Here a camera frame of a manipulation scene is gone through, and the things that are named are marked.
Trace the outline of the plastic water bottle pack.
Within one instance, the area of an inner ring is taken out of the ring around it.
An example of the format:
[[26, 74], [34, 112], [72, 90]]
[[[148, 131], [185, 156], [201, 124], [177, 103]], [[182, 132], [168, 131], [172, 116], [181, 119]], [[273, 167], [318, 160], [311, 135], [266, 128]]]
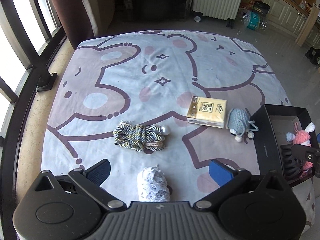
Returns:
[[241, 21], [246, 28], [255, 30], [255, 31], [257, 30], [265, 31], [267, 27], [266, 18], [260, 15], [259, 13], [253, 12], [250, 10], [244, 10], [241, 13]]

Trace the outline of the red snack bag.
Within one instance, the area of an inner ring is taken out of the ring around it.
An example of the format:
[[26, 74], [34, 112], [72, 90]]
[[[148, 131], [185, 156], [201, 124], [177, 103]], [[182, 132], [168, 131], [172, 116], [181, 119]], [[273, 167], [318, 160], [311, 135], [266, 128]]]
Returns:
[[252, 10], [254, 3], [255, 3], [255, 0], [241, 0], [239, 8]]

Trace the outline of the dark tv cabinet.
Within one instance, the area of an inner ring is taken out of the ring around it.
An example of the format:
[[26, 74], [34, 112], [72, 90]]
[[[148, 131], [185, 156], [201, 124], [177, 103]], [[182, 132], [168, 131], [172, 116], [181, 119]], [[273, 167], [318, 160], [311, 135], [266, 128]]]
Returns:
[[115, 0], [116, 16], [125, 22], [185, 20], [192, 0]]

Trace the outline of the black cardboard box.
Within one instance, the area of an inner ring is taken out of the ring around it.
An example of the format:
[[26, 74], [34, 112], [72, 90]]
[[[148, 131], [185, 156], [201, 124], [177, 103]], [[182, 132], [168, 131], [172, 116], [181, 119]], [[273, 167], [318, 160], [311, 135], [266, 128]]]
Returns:
[[[259, 131], [255, 132], [254, 145], [260, 174], [266, 175], [270, 170], [276, 170], [285, 179], [280, 146], [293, 144], [287, 142], [286, 134], [287, 132], [295, 134], [295, 122], [299, 123], [299, 129], [305, 129], [312, 122], [307, 109], [265, 104], [253, 114], [251, 119], [259, 128]], [[319, 149], [316, 132], [311, 132], [310, 135], [311, 147]], [[313, 176], [319, 177], [319, 164], [313, 164], [303, 178], [285, 180], [294, 187]]]

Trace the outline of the yellow tissue pack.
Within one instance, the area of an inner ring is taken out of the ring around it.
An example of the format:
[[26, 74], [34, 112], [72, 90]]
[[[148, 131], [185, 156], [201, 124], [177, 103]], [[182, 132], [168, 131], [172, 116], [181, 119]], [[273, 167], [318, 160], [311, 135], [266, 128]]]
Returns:
[[193, 96], [187, 113], [187, 122], [215, 128], [224, 128], [227, 101]]

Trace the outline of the grey crochet elephant toy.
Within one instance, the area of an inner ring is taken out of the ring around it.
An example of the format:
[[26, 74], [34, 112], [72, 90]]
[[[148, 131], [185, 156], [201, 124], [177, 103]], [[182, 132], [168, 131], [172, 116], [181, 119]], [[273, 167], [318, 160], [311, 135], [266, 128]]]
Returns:
[[255, 125], [255, 121], [250, 119], [249, 114], [239, 108], [229, 111], [226, 129], [235, 137], [237, 142], [242, 142], [245, 135], [249, 139], [253, 139], [254, 133], [259, 131], [259, 128]]

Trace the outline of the cartoon bear bed sheet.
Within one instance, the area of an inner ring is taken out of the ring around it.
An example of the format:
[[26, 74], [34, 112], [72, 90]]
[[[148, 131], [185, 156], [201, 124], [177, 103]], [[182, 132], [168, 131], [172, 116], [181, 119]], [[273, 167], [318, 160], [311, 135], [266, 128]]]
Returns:
[[[193, 96], [227, 101], [249, 115], [265, 104], [289, 106], [262, 53], [242, 38], [186, 30], [149, 30], [87, 40], [76, 48], [57, 89], [42, 164], [55, 175], [111, 163], [103, 188], [126, 204], [138, 200], [137, 176], [157, 166], [172, 201], [196, 202], [218, 188], [208, 166], [217, 159], [259, 174], [254, 141], [225, 128], [187, 122]], [[169, 126], [161, 151], [114, 144], [122, 121]]]

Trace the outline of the black window frame railing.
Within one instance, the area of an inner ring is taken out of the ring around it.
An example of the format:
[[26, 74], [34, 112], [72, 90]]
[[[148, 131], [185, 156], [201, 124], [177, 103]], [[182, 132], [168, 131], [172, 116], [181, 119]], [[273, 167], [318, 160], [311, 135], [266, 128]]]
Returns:
[[38, 92], [52, 89], [48, 67], [66, 38], [53, 0], [1, 0], [1, 239], [16, 239], [18, 156]]

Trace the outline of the cream kitchen cabinets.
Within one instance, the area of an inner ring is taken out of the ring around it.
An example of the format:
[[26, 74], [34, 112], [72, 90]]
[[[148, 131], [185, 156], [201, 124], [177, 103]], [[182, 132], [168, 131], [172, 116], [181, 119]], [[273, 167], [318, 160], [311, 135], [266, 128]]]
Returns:
[[297, 38], [304, 30], [314, 5], [319, 0], [261, 0], [270, 6], [266, 16], [269, 24]]

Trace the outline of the pink crochet bunny doll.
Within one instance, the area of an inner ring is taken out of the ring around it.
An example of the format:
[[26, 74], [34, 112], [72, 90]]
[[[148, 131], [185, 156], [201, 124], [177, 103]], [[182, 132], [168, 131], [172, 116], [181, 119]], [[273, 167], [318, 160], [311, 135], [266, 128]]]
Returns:
[[[295, 122], [294, 131], [295, 131], [295, 134], [287, 132], [286, 134], [287, 142], [292, 142], [293, 144], [300, 144], [300, 145], [311, 147], [310, 133], [315, 131], [315, 125], [313, 122], [308, 124], [308, 126], [305, 129], [299, 129], [299, 123]], [[306, 176], [307, 172], [312, 167], [313, 167], [313, 164], [311, 161], [303, 161], [303, 166], [300, 169], [299, 178], [303, 178], [304, 176]]]

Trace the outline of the black bag on floor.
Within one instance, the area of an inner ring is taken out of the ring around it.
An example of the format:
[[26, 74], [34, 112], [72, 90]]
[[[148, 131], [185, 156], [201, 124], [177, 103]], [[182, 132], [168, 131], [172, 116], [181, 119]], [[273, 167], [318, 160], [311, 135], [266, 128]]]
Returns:
[[264, 3], [262, 1], [255, 1], [252, 11], [263, 17], [266, 17], [270, 8], [271, 7], [267, 3]]

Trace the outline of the black hair claw clip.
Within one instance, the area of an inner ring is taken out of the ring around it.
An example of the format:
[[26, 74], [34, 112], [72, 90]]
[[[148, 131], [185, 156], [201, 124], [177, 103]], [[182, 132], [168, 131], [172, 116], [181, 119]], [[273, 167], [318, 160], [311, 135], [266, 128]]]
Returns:
[[292, 155], [293, 144], [281, 145], [281, 161], [283, 165], [283, 172], [286, 180], [300, 179], [303, 173], [304, 161]]

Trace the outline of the white lace scrunchie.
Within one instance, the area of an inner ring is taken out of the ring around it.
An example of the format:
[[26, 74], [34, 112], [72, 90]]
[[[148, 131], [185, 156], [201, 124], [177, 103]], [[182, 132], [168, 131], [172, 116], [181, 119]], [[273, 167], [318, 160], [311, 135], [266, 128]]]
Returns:
[[137, 176], [137, 191], [140, 202], [168, 202], [170, 191], [164, 173], [157, 167], [147, 167]]

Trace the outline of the dark brown curtain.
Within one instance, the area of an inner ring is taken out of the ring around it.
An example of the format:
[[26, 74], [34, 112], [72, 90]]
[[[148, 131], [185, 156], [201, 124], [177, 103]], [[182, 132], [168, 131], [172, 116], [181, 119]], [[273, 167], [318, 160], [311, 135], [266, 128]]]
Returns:
[[75, 49], [82, 41], [106, 35], [114, 0], [52, 0], [62, 27]]

